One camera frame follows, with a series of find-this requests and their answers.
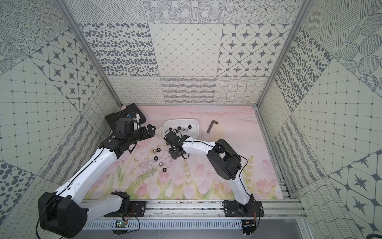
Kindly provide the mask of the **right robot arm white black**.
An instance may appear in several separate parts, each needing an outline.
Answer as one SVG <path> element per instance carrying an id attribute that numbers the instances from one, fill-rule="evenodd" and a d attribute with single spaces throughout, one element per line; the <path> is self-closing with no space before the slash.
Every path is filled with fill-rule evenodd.
<path id="1" fill-rule="evenodd" d="M 191 154 L 207 157 L 216 173 L 229 182 L 235 201 L 243 206 L 249 203 L 251 195 L 241 177 L 242 157 L 225 140 L 201 141 L 188 135 L 179 136 L 173 130 L 165 132 L 164 140 L 173 159 Z"/>

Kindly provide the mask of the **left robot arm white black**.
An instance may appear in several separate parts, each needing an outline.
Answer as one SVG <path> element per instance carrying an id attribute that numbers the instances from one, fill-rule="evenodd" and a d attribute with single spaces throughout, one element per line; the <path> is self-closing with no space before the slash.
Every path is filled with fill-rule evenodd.
<path id="1" fill-rule="evenodd" d="M 38 199 L 39 217 L 36 229 L 44 229 L 63 238 L 75 237 L 85 226 L 103 216 L 121 217 L 124 223 L 128 216 L 144 215 L 144 202 L 134 206 L 130 196 L 114 191 L 103 199 L 84 202 L 83 199 L 103 175 L 125 151 L 132 152 L 137 143 L 152 138 L 156 128 L 150 124 L 142 126 L 122 138 L 116 135 L 102 141 L 90 160 L 55 192 L 45 192 Z"/>

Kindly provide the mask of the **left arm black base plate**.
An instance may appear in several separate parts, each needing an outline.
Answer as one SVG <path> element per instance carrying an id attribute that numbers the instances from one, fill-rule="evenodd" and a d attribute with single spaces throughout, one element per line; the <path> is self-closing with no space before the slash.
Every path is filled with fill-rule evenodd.
<path id="1" fill-rule="evenodd" d="M 120 209 L 116 212 L 104 215 L 106 218 L 112 217 L 144 217 L 146 210 L 146 201 L 129 201 L 123 202 Z"/>

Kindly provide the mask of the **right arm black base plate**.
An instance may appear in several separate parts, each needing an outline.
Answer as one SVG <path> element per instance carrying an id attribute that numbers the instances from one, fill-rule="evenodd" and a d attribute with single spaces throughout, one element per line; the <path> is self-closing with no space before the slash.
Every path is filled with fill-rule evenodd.
<path id="1" fill-rule="evenodd" d="M 224 200 L 222 202 L 226 217 L 264 217 L 262 202 L 250 199 L 246 205 L 238 203 L 236 200 Z"/>

